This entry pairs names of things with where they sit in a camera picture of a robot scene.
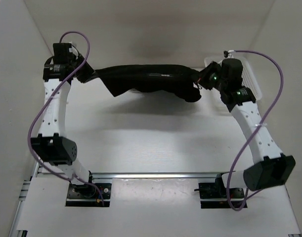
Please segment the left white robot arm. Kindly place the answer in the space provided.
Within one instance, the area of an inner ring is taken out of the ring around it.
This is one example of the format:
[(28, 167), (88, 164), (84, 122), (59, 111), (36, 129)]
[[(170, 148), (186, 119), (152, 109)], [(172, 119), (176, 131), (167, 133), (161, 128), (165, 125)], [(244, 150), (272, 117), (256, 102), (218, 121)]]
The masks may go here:
[(30, 146), (43, 165), (57, 167), (63, 179), (79, 185), (84, 197), (92, 197), (96, 185), (91, 182), (91, 173), (77, 159), (78, 148), (67, 138), (65, 115), (67, 98), (74, 78), (88, 79), (93, 69), (72, 43), (53, 44), (54, 55), (46, 60), (43, 69), (44, 106), (37, 135), (28, 139)]

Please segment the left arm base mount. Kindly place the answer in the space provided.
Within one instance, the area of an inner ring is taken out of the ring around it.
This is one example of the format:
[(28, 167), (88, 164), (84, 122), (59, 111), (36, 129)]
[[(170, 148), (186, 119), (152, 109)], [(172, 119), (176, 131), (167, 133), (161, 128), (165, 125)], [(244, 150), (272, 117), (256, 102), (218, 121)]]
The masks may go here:
[(112, 183), (108, 181), (97, 182), (93, 177), (89, 180), (95, 185), (69, 184), (65, 206), (66, 207), (109, 207), (111, 202)]

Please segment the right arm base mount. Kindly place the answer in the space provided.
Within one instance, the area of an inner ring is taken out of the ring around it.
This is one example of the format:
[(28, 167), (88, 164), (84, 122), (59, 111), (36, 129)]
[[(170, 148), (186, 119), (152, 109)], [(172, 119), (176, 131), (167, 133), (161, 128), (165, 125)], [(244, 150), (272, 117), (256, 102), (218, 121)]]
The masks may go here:
[[(221, 178), (222, 174), (198, 173), (198, 187), (194, 192), (199, 194), (201, 209), (231, 209), (227, 201), (226, 185)], [(229, 197), (234, 208), (239, 208), (244, 201), (244, 189), (231, 188)]]

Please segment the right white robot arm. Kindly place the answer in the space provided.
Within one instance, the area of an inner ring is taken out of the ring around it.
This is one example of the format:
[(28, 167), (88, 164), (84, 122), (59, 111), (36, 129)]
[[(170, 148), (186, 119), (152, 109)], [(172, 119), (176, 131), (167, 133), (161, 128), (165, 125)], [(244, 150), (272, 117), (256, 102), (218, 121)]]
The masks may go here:
[(233, 188), (258, 191), (285, 185), (296, 164), (294, 157), (283, 153), (266, 128), (252, 90), (243, 84), (243, 68), (242, 62), (235, 58), (224, 59), (221, 63), (212, 61), (199, 72), (197, 79), (203, 88), (220, 93), (221, 101), (238, 122), (246, 144), (237, 157), (246, 148), (252, 154), (252, 166), (236, 171), (233, 164), (215, 184), (215, 193), (222, 198)]

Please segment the black shorts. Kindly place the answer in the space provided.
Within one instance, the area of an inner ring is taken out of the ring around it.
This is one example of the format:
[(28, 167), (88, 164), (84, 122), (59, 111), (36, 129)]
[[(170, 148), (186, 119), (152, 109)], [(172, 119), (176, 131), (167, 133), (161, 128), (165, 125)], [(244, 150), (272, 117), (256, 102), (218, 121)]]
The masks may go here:
[(182, 65), (120, 65), (95, 71), (109, 92), (120, 96), (129, 90), (142, 93), (166, 91), (189, 103), (201, 99), (194, 86), (198, 71)]

